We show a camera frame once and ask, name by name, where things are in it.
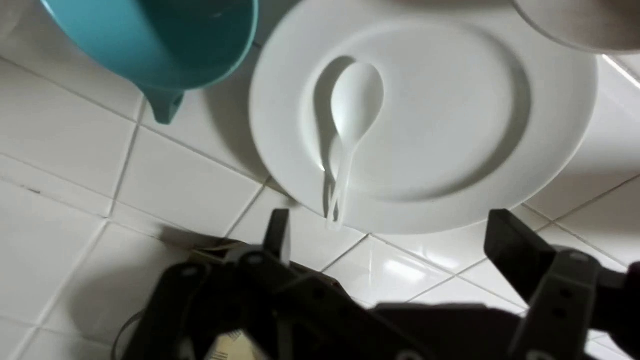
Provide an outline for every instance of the teal bowl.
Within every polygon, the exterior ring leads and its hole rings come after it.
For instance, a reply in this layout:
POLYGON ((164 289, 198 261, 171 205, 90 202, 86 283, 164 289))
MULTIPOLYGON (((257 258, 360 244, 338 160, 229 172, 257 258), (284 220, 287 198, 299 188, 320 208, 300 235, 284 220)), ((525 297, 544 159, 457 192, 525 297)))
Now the teal bowl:
POLYGON ((246 59, 258 0, 43 0, 90 59, 134 82, 160 124, 184 90, 231 77, 246 59))

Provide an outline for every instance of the spoon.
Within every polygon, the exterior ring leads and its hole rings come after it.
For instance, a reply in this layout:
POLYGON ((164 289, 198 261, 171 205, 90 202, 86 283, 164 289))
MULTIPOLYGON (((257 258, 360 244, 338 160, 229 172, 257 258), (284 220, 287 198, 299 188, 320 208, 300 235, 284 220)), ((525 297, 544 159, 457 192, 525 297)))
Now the spoon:
POLYGON ((371 133, 381 115, 385 87, 381 72, 365 63, 350 65, 338 79, 332 93, 332 119, 336 124, 334 147, 343 147, 341 167, 334 192, 329 206, 329 216, 343 224, 347 214, 347 188, 350 183, 356 150, 371 133))
POLYGON ((638 0, 513 0, 548 38, 586 52, 640 50, 638 0))

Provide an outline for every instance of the spoon handle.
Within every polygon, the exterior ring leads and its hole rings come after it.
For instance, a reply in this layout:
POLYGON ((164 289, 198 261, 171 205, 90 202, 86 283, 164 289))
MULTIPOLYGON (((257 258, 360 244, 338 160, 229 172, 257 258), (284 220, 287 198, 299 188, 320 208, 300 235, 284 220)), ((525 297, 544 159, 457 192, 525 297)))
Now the spoon handle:
POLYGON ((350 183, 355 156, 356 156, 356 147, 350 147, 345 150, 341 159, 338 179, 336 179, 334 192, 329 206, 329 216, 341 224, 345 222, 345 214, 347 214, 347 198, 348 198, 347 191, 350 183))

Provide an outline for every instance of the plate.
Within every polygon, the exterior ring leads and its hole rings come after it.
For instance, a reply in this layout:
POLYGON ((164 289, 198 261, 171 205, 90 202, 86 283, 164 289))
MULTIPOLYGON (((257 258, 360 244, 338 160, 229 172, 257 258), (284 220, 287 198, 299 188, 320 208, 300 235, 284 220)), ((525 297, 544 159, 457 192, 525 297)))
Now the plate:
POLYGON ((318 214, 345 59, 385 82, 345 216, 378 235, 443 232, 525 202, 572 159, 599 89, 595 57, 547 40, 511 3, 306 0, 261 57, 250 127, 274 180, 318 214))

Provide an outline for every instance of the white tile floor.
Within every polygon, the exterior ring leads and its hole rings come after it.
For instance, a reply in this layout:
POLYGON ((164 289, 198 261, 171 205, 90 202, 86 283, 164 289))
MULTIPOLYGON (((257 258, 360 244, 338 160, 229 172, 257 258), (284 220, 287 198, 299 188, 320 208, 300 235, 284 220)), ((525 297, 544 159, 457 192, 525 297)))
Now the white tile floor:
MULTIPOLYGON (((329 227, 269 180, 246 94, 271 29, 294 0, 267 3, 258 46, 226 85, 191 93, 156 127, 140 93, 80 54, 37 8, 0 40, 0 360, 100 360, 162 269, 173 231, 261 243, 293 208, 293 258, 336 276, 365 307, 527 304, 483 254, 485 224, 443 235, 329 227)), ((517 214, 555 244, 625 271, 640 261, 640 57, 600 63, 585 147, 517 214)), ((595 335, 591 354, 626 359, 595 335)))

